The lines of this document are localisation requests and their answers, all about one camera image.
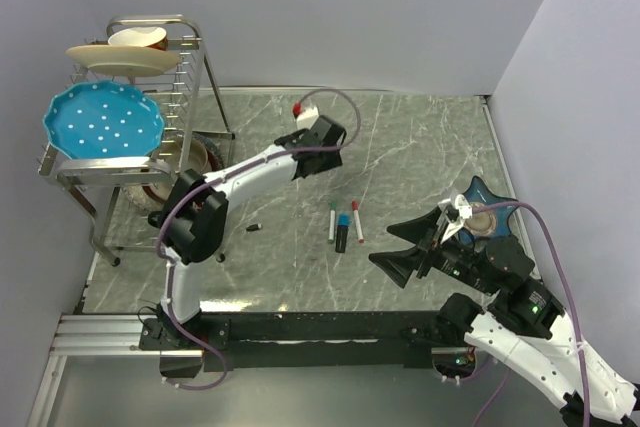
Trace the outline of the white pen green tip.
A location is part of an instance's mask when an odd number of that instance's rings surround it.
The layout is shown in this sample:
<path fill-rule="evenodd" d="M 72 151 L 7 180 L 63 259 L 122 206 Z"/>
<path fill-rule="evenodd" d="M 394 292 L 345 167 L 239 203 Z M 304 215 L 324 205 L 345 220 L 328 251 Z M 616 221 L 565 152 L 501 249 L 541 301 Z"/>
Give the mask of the white pen green tip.
<path fill-rule="evenodd" d="M 335 229 L 336 229 L 336 208 L 330 207 L 329 228 L 328 228 L 328 242 L 330 244 L 335 242 Z"/>

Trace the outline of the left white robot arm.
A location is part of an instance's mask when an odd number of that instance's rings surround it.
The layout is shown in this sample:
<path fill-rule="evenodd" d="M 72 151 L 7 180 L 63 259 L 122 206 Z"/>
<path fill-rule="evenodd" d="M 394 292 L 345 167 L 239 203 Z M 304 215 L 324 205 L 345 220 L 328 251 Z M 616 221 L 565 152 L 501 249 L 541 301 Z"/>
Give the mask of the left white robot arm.
<path fill-rule="evenodd" d="M 228 214 L 273 188 L 341 166 L 345 137 L 343 126 L 319 115 L 310 127 L 277 138 L 235 166 L 179 176 L 149 220 L 159 229 L 156 253 L 167 268 L 157 317 L 172 346 L 184 349 L 199 337 L 202 263 L 222 247 Z"/>

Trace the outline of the blue marker cap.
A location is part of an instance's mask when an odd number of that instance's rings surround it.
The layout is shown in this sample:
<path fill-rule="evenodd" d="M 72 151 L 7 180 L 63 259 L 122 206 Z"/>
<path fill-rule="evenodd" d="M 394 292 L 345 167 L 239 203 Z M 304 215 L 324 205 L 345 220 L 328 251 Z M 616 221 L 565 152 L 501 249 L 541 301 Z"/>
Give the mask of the blue marker cap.
<path fill-rule="evenodd" d="M 350 223 L 350 219 L 349 219 L 349 215 L 348 214 L 340 214 L 339 218 L 338 218 L 338 225 L 339 226 L 346 226 L 348 227 Z"/>

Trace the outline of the black marker blue tip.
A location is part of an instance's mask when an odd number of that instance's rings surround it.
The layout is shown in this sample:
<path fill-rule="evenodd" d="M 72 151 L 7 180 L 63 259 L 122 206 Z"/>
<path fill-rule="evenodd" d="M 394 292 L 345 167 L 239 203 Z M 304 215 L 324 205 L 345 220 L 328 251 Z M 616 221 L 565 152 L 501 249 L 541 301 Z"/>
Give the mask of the black marker blue tip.
<path fill-rule="evenodd" d="M 347 225 L 338 224 L 335 232 L 335 252 L 344 253 L 348 240 L 349 227 Z"/>

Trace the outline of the small black pen cap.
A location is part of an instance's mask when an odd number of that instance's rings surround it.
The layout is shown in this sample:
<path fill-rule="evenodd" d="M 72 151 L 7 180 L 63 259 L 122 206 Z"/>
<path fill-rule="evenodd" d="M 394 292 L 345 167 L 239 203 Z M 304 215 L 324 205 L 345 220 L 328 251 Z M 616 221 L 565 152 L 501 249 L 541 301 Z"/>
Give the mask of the small black pen cap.
<path fill-rule="evenodd" d="M 260 223 L 251 224 L 246 227 L 247 232 L 255 232 L 262 230 L 263 226 Z"/>

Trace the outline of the white pen red tip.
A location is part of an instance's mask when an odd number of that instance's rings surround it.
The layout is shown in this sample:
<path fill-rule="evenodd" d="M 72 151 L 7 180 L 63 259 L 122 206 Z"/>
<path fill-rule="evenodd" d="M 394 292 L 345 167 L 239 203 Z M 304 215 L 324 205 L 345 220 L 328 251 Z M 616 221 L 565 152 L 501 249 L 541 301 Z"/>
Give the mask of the white pen red tip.
<path fill-rule="evenodd" d="M 352 215 L 358 242 L 362 244 L 365 240 L 358 207 L 352 209 Z"/>

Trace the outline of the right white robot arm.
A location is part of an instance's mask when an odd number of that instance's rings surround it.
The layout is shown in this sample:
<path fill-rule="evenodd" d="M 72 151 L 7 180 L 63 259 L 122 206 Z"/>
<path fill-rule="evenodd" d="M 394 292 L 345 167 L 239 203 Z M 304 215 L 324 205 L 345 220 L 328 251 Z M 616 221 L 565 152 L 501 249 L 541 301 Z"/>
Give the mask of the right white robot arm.
<path fill-rule="evenodd" d="M 489 239 L 481 250 L 446 232 L 450 222 L 434 208 L 388 227 L 411 243 L 404 251 L 369 259 L 396 285 L 437 270 L 492 297 L 481 306 L 455 293 L 437 314 L 439 337 L 449 345 L 479 347 L 537 388 L 568 426 L 631 426 L 638 385 L 618 374 L 579 334 L 568 310 L 532 277 L 535 266 L 512 234 Z"/>

